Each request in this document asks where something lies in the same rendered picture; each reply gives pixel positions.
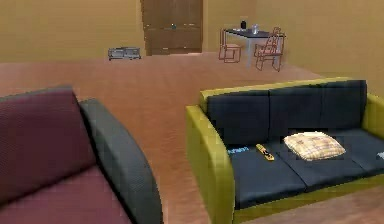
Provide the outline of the beige checked pillow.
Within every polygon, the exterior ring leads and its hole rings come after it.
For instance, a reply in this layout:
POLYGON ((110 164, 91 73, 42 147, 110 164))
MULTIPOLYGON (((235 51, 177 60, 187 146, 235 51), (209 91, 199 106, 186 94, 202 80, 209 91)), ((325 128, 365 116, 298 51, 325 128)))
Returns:
POLYGON ((323 132, 301 132, 286 136, 284 144, 305 161, 315 161, 343 155, 346 149, 323 132))

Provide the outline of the yellow remote control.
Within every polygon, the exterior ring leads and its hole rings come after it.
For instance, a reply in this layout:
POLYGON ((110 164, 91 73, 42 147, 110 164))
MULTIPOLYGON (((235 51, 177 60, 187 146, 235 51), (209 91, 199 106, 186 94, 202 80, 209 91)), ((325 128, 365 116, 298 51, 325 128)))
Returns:
POLYGON ((268 161, 274 161, 274 156, 267 151, 267 149, 261 144, 256 144, 256 148, 264 155, 268 161))

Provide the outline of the brown wooden cupboard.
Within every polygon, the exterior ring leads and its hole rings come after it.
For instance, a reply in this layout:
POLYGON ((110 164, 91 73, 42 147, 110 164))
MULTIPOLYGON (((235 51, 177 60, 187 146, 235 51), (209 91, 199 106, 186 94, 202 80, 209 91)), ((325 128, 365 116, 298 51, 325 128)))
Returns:
POLYGON ((147 56, 202 52, 203 0, 140 0, 147 56))

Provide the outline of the olive sofa with dark cushions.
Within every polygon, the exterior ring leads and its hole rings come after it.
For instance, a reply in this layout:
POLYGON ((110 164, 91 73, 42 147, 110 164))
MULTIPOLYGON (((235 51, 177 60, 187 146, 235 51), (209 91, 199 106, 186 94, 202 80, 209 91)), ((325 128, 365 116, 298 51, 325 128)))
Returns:
POLYGON ((186 109, 186 151, 211 223, 241 224, 384 185, 384 98, 347 77, 203 90, 186 109), (346 152, 305 161, 284 144, 315 131, 346 152))

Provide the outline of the grey low metal stand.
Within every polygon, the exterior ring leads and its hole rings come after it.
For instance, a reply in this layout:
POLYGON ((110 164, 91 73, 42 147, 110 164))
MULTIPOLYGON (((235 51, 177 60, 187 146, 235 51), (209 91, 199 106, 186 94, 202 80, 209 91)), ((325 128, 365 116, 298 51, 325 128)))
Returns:
POLYGON ((118 47, 108 49, 108 58, 112 59, 140 59, 140 49, 138 47, 118 47))

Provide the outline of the dark top white leg table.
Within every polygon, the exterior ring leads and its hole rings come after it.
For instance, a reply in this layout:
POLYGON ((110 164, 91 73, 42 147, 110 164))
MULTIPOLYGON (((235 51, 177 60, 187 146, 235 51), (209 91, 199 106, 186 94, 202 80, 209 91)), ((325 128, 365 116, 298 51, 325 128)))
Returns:
POLYGON ((245 38, 247 40, 248 63, 251 63, 251 57, 254 56, 256 47, 258 45, 264 45, 265 42, 267 41, 267 38, 272 34, 272 32, 267 32, 267 31, 259 31, 257 34, 253 34, 252 29, 225 29, 225 30, 226 30, 226 35, 230 34, 237 37, 245 38))

